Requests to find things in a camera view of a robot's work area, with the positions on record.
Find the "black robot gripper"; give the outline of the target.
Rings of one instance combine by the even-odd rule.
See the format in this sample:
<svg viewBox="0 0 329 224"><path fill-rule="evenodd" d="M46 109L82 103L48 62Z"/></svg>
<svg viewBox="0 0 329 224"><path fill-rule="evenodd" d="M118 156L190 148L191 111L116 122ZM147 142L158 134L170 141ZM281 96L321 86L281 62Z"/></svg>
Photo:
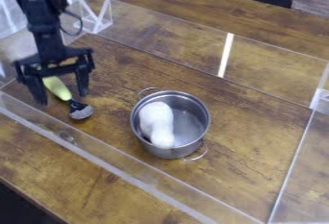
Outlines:
<svg viewBox="0 0 329 224"><path fill-rule="evenodd" d="M88 94L88 74L95 68L90 47L71 47L63 43L59 28L28 26L38 53L15 61L16 77L27 85L35 100L48 103L43 78L74 73L80 96Z"/></svg>

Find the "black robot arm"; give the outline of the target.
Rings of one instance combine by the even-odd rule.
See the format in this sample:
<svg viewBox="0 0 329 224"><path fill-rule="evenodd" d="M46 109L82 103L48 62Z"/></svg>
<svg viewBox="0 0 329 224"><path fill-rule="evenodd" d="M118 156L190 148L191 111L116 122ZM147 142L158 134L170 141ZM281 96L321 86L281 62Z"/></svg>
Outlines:
<svg viewBox="0 0 329 224"><path fill-rule="evenodd" d="M48 103L43 79L68 73L76 75L80 96L88 92L88 74L95 68L92 49L74 48L63 43L59 16L63 13L76 17L68 10L67 0L16 0L27 18L27 29L32 33L38 53L13 62L16 79L35 98Z"/></svg>

